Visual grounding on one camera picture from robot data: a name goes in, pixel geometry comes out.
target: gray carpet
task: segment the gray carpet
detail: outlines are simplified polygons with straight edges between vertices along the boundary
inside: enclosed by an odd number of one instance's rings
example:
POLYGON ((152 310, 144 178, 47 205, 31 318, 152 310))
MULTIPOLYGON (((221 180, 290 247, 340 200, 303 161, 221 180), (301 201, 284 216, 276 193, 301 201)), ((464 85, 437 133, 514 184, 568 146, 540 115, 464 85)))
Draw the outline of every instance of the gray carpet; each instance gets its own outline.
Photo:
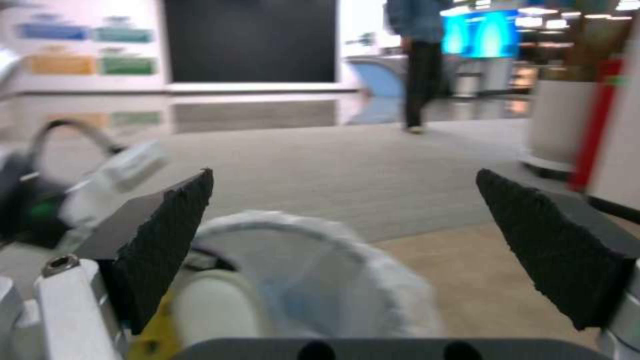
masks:
MULTIPOLYGON (((206 218, 281 210, 344 222, 367 241, 428 233, 491 220, 474 184, 480 168, 561 188, 519 164, 524 127, 487 120, 434 122, 423 136, 393 124, 172 135, 161 139, 170 165, 138 193, 211 167, 206 218)), ((85 143, 67 141, 53 142, 45 163, 50 174, 77 180, 99 160, 85 143)))

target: shoe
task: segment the shoe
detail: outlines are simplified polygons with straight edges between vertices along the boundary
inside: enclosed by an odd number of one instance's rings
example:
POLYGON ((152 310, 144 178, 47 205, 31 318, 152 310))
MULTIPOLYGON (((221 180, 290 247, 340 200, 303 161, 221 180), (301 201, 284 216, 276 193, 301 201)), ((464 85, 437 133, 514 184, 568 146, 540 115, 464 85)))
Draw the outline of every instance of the shoe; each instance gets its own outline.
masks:
POLYGON ((407 127, 406 130, 407 132, 415 135, 420 135, 424 133, 424 129, 422 128, 422 126, 410 126, 410 127, 407 127))

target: blue jacket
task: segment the blue jacket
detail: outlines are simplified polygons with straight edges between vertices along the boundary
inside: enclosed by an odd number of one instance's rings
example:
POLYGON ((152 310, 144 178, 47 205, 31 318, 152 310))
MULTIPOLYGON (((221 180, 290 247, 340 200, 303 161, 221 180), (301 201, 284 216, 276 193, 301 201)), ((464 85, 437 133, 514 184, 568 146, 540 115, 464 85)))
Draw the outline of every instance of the blue jacket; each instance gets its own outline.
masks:
POLYGON ((442 41, 440 12, 450 7, 449 0, 388 0, 389 25, 396 34, 429 43, 442 41))

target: reflective floor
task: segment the reflective floor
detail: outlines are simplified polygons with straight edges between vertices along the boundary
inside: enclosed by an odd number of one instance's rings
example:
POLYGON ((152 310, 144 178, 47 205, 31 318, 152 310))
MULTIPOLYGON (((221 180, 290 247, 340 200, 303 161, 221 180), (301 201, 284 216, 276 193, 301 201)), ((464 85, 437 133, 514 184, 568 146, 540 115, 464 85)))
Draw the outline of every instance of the reflective floor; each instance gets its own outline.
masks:
MULTIPOLYGON (((0 106, 0 138, 25 140, 44 123, 74 118, 116 136, 399 122, 400 99, 359 93, 272 95, 25 95, 0 106)), ((424 109, 428 122, 517 119, 528 100, 440 99, 424 109)))

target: blue screen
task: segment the blue screen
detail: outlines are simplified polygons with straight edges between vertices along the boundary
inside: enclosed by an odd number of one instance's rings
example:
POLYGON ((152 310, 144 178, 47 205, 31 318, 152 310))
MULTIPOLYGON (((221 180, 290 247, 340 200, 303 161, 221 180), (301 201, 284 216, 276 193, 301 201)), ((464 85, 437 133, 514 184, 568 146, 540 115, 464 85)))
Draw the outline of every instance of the blue screen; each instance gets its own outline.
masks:
POLYGON ((445 17, 444 53, 468 58, 518 56, 516 16, 517 10, 504 10, 445 17))

